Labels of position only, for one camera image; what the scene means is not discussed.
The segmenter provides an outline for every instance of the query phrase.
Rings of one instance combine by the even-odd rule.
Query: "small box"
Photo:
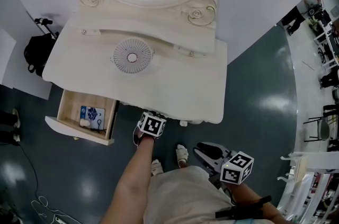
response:
[[[251,173],[254,158],[238,152],[221,167],[220,180],[225,183],[241,184]]]
[[[159,137],[164,131],[165,124],[165,119],[161,119],[144,112],[138,126],[141,132],[147,133],[151,136]]]

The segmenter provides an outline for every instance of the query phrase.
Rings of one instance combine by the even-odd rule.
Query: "white sandal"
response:
[[[180,161],[187,163],[187,160],[189,158],[189,152],[183,145],[178,144],[176,146],[175,152],[176,152],[176,159],[177,159],[178,165]]]
[[[153,176],[164,173],[163,167],[161,166],[161,163],[159,162],[158,159],[154,159],[152,161],[152,166],[151,166],[150,171]]]

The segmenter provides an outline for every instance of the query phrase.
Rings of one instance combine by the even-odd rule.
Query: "floor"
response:
[[[328,141],[304,142],[309,136],[317,136],[317,123],[303,124],[308,118],[322,115],[323,106],[334,104],[332,88],[320,89],[318,79],[329,71],[324,70],[318,54],[318,46],[314,43],[315,35],[304,21],[292,35],[287,35],[297,90],[297,134],[295,151],[326,151]],[[336,136],[337,125],[331,124],[332,137]]]
[[[111,146],[74,140],[51,130],[44,116],[56,116],[63,90],[53,85],[48,101],[0,86],[0,109],[17,107],[21,116],[21,146],[30,157],[39,179],[39,195],[52,208],[63,210],[83,224],[98,223],[115,186],[136,148],[132,131],[142,110],[121,106]],[[297,125],[295,76],[285,32],[272,28],[228,66],[225,114],[222,123],[180,127],[167,122],[156,142],[154,156],[165,171],[177,168],[175,144],[185,144],[189,163],[199,165],[192,149],[199,141],[217,142],[254,157],[246,183],[262,196],[271,195],[277,205],[289,163],[279,159],[293,151]],[[33,170],[20,147],[0,147],[0,197],[16,205],[25,223],[42,223],[31,206],[34,200]],[[75,223],[65,219],[68,224]]]

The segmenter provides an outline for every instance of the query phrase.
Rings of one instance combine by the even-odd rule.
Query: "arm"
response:
[[[124,170],[101,224],[139,224],[147,206],[154,139],[144,137]]]
[[[252,189],[250,189],[246,184],[234,185],[226,184],[227,187],[232,191],[233,197],[238,203],[242,204],[251,204],[258,201],[261,197],[256,194]],[[287,221],[282,217],[281,213],[274,207],[271,203],[265,203],[262,208],[263,218],[271,220],[275,224],[289,224],[290,221]]]

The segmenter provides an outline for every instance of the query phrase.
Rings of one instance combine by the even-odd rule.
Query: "white floor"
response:
[[[309,136],[317,136],[317,123],[303,124],[311,117],[322,115],[323,106],[334,104],[332,88],[320,89],[319,77],[326,75],[321,66],[314,34],[307,21],[291,36],[287,34],[295,70],[297,90],[297,133],[295,151],[326,151],[328,141],[304,142]],[[330,124],[331,136],[336,136],[336,123]]]

